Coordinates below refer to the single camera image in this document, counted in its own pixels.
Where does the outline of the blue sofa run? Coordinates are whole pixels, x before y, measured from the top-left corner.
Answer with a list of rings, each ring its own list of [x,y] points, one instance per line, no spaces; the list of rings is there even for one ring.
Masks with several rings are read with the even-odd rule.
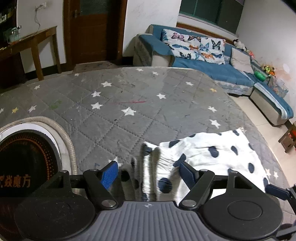
[[[219,65],[206,61],[178,58],[173,55],[170,47],[162,42],[163,29],[173,30],[186,35],[213,38],[212,36],[203,35],[186,29],[150,25],[147,33],[138,34],[135,37],[134,66],[195,69],[212,78],[226,93],[250,97],[254,104],[274,126],[283,125],[288,120],[295,117],[295,112],[284,100],[287,89],[284,88],[273,75],[265,73],[264,70],[258,66],[257,62],[252,59],[250,53],[242,51],[226,42],[224,64]],[[236,48],[248,55],[253,71],[261,72],[267,76],[267,79],[262,82],[257,79],[254,74],[236,70],[230,63],[232,48]]]

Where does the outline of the white navy polka dot garment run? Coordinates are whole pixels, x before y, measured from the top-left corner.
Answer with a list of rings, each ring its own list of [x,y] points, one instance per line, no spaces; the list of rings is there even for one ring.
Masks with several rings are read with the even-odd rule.
[[[128,201],[180,201],[189,188],[179,174],[183,162],[195,170],[227,176],[237,171],[261,191],[269,181],[253,146],[238,128],[222,133],[196,133],[162,142],[144,142],[139,155],[120,167],[121,185]]]

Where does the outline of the black white plush toy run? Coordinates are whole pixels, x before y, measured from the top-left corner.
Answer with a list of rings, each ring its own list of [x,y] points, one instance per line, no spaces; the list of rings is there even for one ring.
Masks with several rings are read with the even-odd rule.
[[[233,40],[233,45],[242,51],[247,51],[247,48],[239,39]]]

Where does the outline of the grey square cushion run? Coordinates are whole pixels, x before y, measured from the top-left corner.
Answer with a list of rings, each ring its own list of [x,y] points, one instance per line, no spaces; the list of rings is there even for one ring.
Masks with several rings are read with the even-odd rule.
[[[231,50],[231,65],[238,71],[253,74],[250,57],[236,48]]]

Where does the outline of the wall power socket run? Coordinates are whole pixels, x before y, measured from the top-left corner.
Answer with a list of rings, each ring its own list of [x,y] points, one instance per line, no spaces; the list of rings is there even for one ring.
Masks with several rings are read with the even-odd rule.
[[[37,7],[37,9],[45,9],[46,7],[47,7],[47,3],[44,2],[44,3],[40,4],[40,5]]]

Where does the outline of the green toy on sofa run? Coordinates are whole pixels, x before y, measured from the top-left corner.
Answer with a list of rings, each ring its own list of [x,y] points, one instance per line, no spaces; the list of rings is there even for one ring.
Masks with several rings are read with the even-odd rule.
[[[254,71],[254,76],[262,82],[264,82],[267,79],[267,76],[259,71]]]

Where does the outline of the glass jar on table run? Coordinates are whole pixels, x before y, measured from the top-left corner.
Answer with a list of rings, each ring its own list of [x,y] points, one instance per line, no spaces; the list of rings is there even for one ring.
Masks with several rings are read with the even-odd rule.
[[[17,26],[12,29],[8,29],[4,32],[4,36],[8,42],[8,44],[18,41],[20,39],[20,29],[22,26]]]

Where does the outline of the round black induction cooktop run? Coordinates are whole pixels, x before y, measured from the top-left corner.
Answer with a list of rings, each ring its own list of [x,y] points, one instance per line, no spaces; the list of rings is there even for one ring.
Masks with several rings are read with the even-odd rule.
[[[57,148],[35,130],[12,133],[1,141],[1,235],[20,240],[15,224],[17,206],[61,169]]]

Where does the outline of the dark green window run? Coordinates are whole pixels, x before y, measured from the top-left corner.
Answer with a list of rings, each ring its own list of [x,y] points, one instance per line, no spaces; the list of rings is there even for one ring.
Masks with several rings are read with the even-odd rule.
[[[182,0],[180,13],[236,33],[244,7],[237,0]]]

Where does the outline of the brown wooden door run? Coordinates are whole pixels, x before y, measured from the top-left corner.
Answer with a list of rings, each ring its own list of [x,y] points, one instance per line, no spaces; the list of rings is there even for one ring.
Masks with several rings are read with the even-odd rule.
[[[67,69],[122,59],[127,1],[63,1]]]

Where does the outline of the small wooden stool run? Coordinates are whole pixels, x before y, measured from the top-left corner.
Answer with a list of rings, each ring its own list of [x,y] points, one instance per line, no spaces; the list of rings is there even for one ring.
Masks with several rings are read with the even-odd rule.
[[[295,148],[295,127],[292,126],[286,133],[278,140],[285,150],[285,153],[288,153],[292,148]]]

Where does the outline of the butterfly print pillow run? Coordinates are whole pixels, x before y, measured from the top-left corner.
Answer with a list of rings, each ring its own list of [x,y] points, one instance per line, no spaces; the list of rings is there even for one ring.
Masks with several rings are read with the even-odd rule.
[[[199,37],[163,29],[162,42],[167,44],[178,58],[224,64],[226,41],[224,39]]]

